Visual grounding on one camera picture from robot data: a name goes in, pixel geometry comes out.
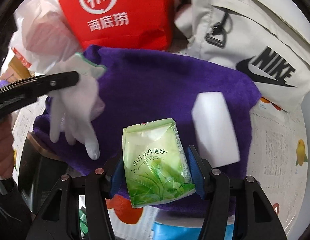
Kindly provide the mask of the person's left hand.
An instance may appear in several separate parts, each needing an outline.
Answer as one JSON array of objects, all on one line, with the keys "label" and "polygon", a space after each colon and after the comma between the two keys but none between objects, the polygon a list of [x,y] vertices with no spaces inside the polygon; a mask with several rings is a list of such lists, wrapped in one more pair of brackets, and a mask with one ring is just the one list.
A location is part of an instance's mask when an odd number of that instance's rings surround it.
[{"label": "person's left hand", "polygon": [[12,177],[14,169],[14,138],[11,132],[11,116],[8,115],[0,124],[0,179]]}]

